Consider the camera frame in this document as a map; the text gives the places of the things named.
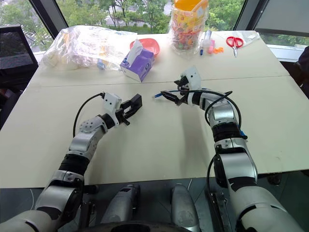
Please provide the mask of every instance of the tissue box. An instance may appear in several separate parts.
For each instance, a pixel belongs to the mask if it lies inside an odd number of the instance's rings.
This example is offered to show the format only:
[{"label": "tissue box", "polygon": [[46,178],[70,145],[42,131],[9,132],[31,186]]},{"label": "tissue box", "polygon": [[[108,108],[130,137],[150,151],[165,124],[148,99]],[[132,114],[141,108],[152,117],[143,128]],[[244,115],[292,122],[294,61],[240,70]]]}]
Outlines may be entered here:
[{"label": "tissue box", "polygon": [[141,53],[136,56],[131,67],[130,64],[126,61],[126,58],[121,62],[121,70],[129,77],[137,80],[143,81],[154,62],[154,54],[151,51],[142,49]]}]

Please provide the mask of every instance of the pink bowl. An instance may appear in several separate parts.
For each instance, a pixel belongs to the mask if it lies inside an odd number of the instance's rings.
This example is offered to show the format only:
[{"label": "pink bowl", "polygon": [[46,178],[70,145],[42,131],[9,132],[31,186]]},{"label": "pink bowl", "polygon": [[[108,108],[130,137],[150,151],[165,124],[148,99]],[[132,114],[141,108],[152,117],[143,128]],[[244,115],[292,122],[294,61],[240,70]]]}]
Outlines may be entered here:
[{"label": "pink bowl", "polygon": [[156,57],[156,55],[159,54],[160,47],[156,40],[147,38],[147,39],[139,39],[139,41],[143,45],[143,48],[154,53],[154,57]]}]

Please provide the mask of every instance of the white tissue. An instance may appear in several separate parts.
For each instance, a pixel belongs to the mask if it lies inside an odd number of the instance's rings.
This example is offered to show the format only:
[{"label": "white tissue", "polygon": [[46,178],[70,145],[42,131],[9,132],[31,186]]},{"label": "white tissue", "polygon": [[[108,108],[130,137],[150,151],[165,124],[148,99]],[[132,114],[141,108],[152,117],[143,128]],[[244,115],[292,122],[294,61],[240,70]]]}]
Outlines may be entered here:
[{"label": "white tissue", "polygon": [[127,58],[126,61],[130,64],[129,67],[133,64],[135,58],[141,53],[143,50],[143,45],[139,40],[135,40]]}]

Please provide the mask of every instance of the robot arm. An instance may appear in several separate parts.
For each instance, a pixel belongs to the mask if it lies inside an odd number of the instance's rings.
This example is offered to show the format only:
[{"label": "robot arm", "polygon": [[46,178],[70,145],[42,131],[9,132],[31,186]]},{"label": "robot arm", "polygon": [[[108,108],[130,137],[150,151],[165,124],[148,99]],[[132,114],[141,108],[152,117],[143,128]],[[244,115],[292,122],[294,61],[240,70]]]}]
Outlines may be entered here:
[{"label": "robot arm", "polygon": [[54,232],[75,218],[82,202],[84,173],[98,142],[113,126],[129,125],[127,119],[142,106],[139,94],[122,104],[115,94],[102,93],[101,96],[107,113],[80,125],[59,169],[40,194],[35,209],[0,224],[0,231]]},{"label": "robot arm", "polygon": [[198,105],[206,110],[205,118],[209,121],[215,142],[213,163],[216,181],[229,190],[238,218],[237,231],[302,232],[277,199],[257,186],[257,169],[246,146],[247,136],[239,128],[232,101],[223,97],[227,95],[202,89],[195,67],[182,73],[181,79],[175,83],[183,97],[179,99],[168,91],[162,91],[164,97],[177,105]]}]

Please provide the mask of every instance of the plastic bag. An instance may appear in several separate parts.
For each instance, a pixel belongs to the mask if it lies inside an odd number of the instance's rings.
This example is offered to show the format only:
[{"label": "plastic bag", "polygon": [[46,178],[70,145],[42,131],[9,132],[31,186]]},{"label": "plastic bag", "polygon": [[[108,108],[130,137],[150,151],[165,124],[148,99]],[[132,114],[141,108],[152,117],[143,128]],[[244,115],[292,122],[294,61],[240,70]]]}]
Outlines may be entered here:
[{"label": "plastic bag", "polygon": [[42,60],[62,70],[96,67],[98,62],[106,70],[118,70],[136,37],[137,33],[102,27],[69,27],[60,31]]},{"label": "plastic bag", "polygon": [[169,22],[171,47],[179,55],[195,54],[208,18],[208,1],[201,0],[192,11],[183,11],[174,5]]},{"label": "plastic bag", "polygon": [[223,32],[219,33],[218,35],[221,36],[224,39],[227,39],[227,37],[229,37],[229,36],[241,38],[243,40],[243,46],[242,47],[245,47],[245,46],[251,44],[252,42],[260,39],[259,33],[256,32],[255,30],[223,31]]}]

